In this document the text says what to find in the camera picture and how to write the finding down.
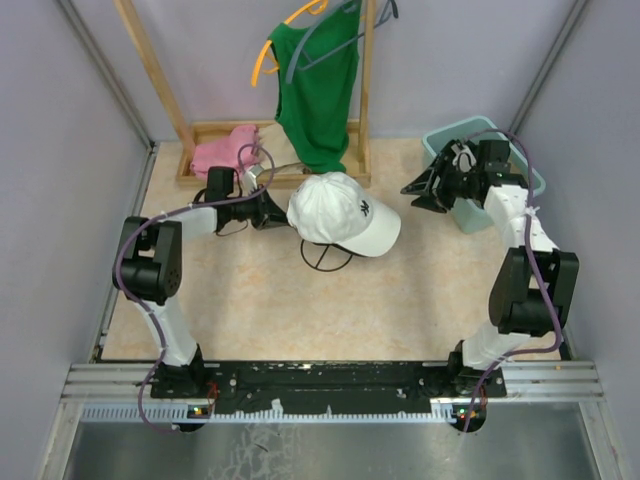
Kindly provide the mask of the black wire hat stand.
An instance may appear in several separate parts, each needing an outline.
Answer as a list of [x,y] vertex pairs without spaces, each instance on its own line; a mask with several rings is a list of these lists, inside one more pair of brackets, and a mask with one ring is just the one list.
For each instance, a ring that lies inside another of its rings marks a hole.
[[351,263],[356,254],[335,244],[300,241],[299,254],[303,263],[320,273],[335,273]]

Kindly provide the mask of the wooden clothes rack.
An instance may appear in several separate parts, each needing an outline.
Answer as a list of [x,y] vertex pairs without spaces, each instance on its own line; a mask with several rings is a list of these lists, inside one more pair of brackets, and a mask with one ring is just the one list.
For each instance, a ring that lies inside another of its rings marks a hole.
[[[183,189],[202,187],[204,182],[197,179],[190,172],[190,162],[195,153],[195,148],[200,144],[230,133],[233,128],[239,126],[241,123],[239,121],[204,121],[189,124],[162,70],[151,40],[134,4],[131,1],[116,1],[114,5],[136,48],[147,76],[181,142],[182,154],[178,163],[175,181],[177,185]],[[365,6],[359,117],[356,120],[350,120],[348,122],[347,131],[355,143],[349,146],[344,154],[343,164],[346,166],[348,175],[353,177],[363,187],[368,188],[371,186],[372,180],[368,113],[376,3],[374,1],[367,1]]]

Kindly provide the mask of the white cap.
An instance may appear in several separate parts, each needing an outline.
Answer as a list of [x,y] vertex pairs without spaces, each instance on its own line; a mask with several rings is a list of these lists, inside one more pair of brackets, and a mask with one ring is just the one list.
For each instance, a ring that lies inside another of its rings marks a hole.
[[307,178],[291,195],[286,214],[301,239],[336,243],[370,258],[386,254],[401,231],[395,210],[341,172]]

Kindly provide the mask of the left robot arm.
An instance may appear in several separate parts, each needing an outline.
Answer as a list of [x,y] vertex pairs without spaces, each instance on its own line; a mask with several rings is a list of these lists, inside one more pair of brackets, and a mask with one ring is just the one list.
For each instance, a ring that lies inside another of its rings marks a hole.
[[151,374],[160,396],[194,397],[208,384],[201,349],[191,335],[178,300],[183,273],[183,243],[220,233],[231,221],[256,230],[285,226],[285,212],[257,183],[261,167],[240,174],[212,167],[206,187],[187,207],[153,218],[125,219],[113,283],[145,318],[158,348]]

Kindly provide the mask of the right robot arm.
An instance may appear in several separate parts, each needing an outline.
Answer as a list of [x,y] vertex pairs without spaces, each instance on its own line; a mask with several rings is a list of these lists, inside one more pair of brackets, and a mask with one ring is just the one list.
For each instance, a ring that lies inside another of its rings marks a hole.
[[544,231],[527,177],[513,170],[507,140],[451,140],[403,188],[413,206],[447,213],[459,200],[482,207],[498,230],[505,257],[489,294],[489,319],[449,356],[448,387],[470,395],[504,360],[526,353],[533,338],[562,342],[579,260]]

